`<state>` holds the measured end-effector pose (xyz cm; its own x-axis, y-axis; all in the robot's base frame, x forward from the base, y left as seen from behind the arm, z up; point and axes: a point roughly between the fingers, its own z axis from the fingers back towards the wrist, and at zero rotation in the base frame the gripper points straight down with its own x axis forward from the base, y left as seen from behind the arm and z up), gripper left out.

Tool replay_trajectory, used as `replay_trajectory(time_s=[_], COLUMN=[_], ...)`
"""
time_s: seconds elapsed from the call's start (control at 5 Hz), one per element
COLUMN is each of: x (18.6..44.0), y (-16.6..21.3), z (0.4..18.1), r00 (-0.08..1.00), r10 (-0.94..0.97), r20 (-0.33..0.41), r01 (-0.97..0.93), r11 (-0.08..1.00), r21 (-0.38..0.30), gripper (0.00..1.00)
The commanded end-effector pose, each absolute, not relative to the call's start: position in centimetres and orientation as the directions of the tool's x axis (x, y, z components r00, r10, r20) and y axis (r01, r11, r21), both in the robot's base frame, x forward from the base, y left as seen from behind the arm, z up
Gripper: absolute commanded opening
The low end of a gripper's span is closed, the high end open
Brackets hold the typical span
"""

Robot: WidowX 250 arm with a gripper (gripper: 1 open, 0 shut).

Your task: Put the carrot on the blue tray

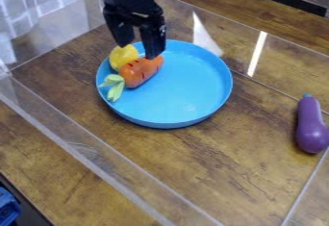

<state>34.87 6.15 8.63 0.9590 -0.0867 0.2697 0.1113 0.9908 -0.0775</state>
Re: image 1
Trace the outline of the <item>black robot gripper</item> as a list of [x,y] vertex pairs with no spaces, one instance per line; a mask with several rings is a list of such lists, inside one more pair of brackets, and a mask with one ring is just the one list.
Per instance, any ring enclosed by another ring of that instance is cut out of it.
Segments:
[[155,0],[103,1],[106,23],[119,47],[129,45],[135,38],[133,25],[149,19],[139,31],[146,57],[153,60],[166,49],[166,23]]

